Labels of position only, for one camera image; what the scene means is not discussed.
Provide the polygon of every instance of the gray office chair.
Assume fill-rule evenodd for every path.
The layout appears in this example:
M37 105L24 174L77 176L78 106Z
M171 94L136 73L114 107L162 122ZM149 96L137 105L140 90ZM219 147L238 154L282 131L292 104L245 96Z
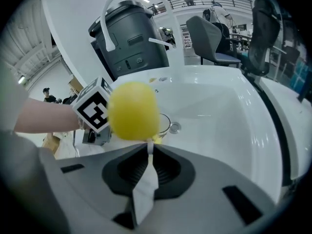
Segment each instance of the gray office chair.
M222 36L222 32L216 26L199 16L188 19L186 25L195 54L200 56L201 65L203 64L203 59L207 59L216 65L236 64L238 67L239 59L215 52Z

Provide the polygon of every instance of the black trash can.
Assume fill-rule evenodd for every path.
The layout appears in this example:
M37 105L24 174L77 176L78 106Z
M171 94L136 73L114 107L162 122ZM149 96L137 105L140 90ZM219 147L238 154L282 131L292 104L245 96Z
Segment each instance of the black trash can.
M169 66L165 47L148 41L149 38L162 40L152 14L141 3L129 0L110 8L105 20L116 47L111 52L106 51L100 20L97 19L89 28L90 36L96 39L92 46L112 80L142 70Z

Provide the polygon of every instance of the human arm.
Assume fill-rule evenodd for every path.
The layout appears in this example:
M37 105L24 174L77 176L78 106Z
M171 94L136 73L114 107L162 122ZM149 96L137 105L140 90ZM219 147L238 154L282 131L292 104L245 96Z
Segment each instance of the human arm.
M56 99L56 97L55 96L53 96L53 95L50 95L50 97L52 97L52 102L56 102L57 101L57 99Z
M14 131L38 134L76 129L79 129L78 116L72 106L28 98L19 114Z
M228 20L233 20L232 16L230 14L228 14L227 16L225 16L226 19Z

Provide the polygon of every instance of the ceiling light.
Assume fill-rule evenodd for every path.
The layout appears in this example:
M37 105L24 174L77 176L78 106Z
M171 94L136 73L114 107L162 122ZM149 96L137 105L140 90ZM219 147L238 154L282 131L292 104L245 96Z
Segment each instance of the ceiling light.
M148 0L143 0L144 2L150 2L150 1L148 1Z
M21 84L23 80L25 80L25 76L21 76L21 78L19 78L19 84Z

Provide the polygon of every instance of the chair backrest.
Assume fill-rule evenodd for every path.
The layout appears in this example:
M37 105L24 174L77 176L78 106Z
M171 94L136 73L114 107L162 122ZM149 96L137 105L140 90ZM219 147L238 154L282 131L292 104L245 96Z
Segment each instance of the chair backrest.
M255 0L253 8L253 36L248 58L252 64L250 72L261 76L269 72L265 63L268 48L273 47L280 29L273 5L268 0Z
M216 61L215 51L221 41L221 31L199 16L188 19L186 25L195 53L207 60Z

